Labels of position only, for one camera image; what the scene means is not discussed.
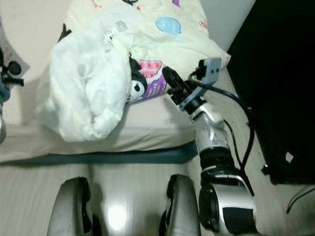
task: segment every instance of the black furniture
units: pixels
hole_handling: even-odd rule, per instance
[[[314,37],[314,1],[256,0],[228,51],[273,183],[315,183]]]

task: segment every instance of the white wall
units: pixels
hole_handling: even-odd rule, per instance
[[[206,13],[210,38],[228,50],[255,0],[200,0]]]

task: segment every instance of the mattress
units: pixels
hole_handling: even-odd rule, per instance
[[[0,147],[1,161],[53,154],[95,151],[153,150],[183,145],[194,139],[187,114],[167,94],[127,104],[118,126],[103,141],[66,143],[34,115],[36,89],[51,48],[56,44],[71,0],[4,0],[1,17],[6,37],[30,65],[25,86],[15,87],[3,106],[7,138]]]

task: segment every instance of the floor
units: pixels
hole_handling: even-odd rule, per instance
[[[228,72],[217,86],[233,91]],[[242,111],[216,94],[206,98],[232,125],[240,153],[244,153],[248,128]],[[315,193],[299,200],[286,214],[291,197],[303,186],[270,183],[260,169],[264,164],[257,139],[246,171],[255,191],[257,228],[266,235],[315,235]],[[102,224],[103,235],[157,236],[166,208],[166,186],[172,174],[184,174],[200,190],[199,157],[186,164],[69,164],[59,166],[0,168],[0,235],[46,235],[60,185],[67,179],[87,177],[92,190],[92,210]],[[202,229],[204,236],[212,235]]]

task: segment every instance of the black cable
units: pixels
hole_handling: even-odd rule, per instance
[[[312,189],[310,189],[309,191],[306,191],[305,193],[302,193],[300,196],[298,196],[296,199],[294,199],[294,200],[292,201],[292,199],[296,196],[296,194],[295,194],[295,195],[292,197],[292,199],[290,200],[290,202],[289,202],[289,204],[288,204],[288,206],[287,206],[286,213],[289,214],[291,208],[293,207],[294,203],[295,203],[297,200],[299,200],[300,198],[304,197],[305,195],[307,195],[307,194],[313,192],[314,190],[315,190],[315,188],[312,188]]]
[[[241,162],[240,156],[238,155],[238,150],[237,150],[237,146],[236,146],[236,139],[235,139],[235,135],[234,135],[233,129],[232,129],[231,125],[226,120],[224,120],[224,123],[227,125],[228,129],[231,132],[237,162],[238,162],[238,164],[240,166],[242,166],[242,162]]]
[[[211,85],[205,85],[203,83],[197,82],[194,79],[192,79],[191,75],[189,76],[188,80],[192,84],[194,84],[196,86],[199,86],[199,87],[202,87],[202,88],[205,88],[205,89],[208,89],[208,90],[220,93],[220,94],[222,94],[224,96],[227,96],[227,97],[231,98],[232,100],[237,102],[240,105],[240,107],[243,109],[243,111],[244,111],[244,113],[245,113],[245,115],[247,116],[247,119],[248,119],[248,126],[250,127],[250,139],[249,139],[248,146],[247,146],[247,149],[246,149],[245,154],[244,154],[243,161],[241,163],[241,171],[244,171],[246,163],[247,163],[247,160],[248,160],[249,155],[250,155],[250,152],[252,150],[252,145],[253,145],[254,138],[255,138],[255,129],[254,129],[254,126],[252,125],[253,124],[252,114],[248,110],[247,106],[241,101],[241,99],[238,98],[237,96],[235,96],[234,94],[232,94],[230,92],[227,92],[225,90],[222,90],[220,88],[213,87]]]

